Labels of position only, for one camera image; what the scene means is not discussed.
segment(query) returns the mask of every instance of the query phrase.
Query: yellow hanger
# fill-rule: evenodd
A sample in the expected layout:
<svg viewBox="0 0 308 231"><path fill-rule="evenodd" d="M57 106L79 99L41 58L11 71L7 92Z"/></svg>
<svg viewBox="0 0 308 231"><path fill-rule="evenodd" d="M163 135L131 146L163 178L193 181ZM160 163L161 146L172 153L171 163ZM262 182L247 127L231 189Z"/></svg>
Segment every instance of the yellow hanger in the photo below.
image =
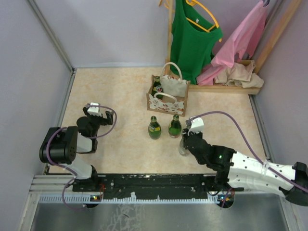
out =
<svg viewBox="0 0 308 231"><path fill-rule="evenodd" d="M187 19L190 23L192 23L192 24L194 24L195 26L201 28L202 30L206 31L207 33L209 33L214 27L219 28L219 24L218 24L216 18L213 16L213 14L212 14L203 4L201 4L201 3L198 2L197 0L191 0L191 2L189 2L188 0L186 0L186 3L187 3L188 5L190 5L190 6L194 6L195 4L200 5L200 6L211 16L211 18L212 18L212 19L214 20L214 22L215 22L215 25L213 25L213 26L212 26L211 28L209 28L209 29L205 29L204 27L200 26L199 24L197 24L197 23L194 22L193 20L191 20L191 19L189 19L189 18L186 17L186 19Z"/></svg>

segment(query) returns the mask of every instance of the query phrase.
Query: gray floor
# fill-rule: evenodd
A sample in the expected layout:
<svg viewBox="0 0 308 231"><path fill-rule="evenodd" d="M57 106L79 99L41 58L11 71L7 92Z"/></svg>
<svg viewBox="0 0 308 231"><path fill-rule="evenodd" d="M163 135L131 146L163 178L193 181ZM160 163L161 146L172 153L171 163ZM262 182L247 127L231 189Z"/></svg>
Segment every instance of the gray floor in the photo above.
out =
<svg viewBox="0 0 308 231"><path fill-rule="evenodd" d="M217 205L99 205L82 212L40 204L32 231L287 231L279 199L238 194Z"/></svg>

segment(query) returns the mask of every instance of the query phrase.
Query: pink cloth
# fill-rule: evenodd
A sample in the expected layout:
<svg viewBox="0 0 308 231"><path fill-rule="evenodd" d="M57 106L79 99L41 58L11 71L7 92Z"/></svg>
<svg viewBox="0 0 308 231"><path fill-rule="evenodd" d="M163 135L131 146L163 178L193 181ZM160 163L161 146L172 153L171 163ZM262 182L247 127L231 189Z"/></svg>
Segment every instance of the pink cloth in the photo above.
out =
<svg viewBox="0 0 308 231"><path fill-rule="evenodd" d="M262 0L258 2L218 51L211 64L203 69L204 72L197 77L199 85L213 85L213 79L221 71L227 67L233 67L236 53L239 60L245 52L250 57L254 54L267 16L267 7L263 7L263 4Z"/></svg>

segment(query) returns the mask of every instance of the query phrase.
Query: bottle cap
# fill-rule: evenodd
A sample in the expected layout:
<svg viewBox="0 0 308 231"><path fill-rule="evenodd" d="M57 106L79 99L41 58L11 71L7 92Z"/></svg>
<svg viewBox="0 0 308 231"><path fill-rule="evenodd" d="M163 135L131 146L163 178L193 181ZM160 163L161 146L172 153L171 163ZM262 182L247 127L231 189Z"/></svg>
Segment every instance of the bottle cap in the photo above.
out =
<svg viewBox="0 0 308 231"><path fill-rule="evenodd" d="M156 119L156 116L154 116L154 115L151 116L151 122L156 122L156 120L157 120L157 119Z"/></svg>
<svg viewBox="0 0 308 231"><path fill-rule="evenodd" d="M179 120L179 115L178 114L173 115L173 120L175 121Z"/></svg>

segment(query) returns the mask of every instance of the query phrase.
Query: wall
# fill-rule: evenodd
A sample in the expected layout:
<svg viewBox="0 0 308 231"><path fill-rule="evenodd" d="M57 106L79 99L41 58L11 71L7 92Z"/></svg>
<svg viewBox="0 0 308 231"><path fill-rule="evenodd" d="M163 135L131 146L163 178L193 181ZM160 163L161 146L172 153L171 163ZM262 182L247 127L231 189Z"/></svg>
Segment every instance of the wall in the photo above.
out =
<svg viewBox="0 0 308 231"><path fill-rule="evenodd" d="M277 0L270 1L270 9ZM168 10L159 0L36 0L74 67L162 65ZM224 33L216 52L258 0L200 0ZM210 22L209 15L195 6Z"/></svg>
<svg viewBox="0 0 308 231"><path fill-rule="evenodd" d="M259 72L265 84L257 104L275 160L282 164L308 164L307 11L303 1ZM308 208L298 209L308 230Z"/></svg>
<svg viewBox="0 0 308 231"><path fill-rule="evenodd" d="M25 0L0 3L0 230L17 229L70 72Z"/></svg>

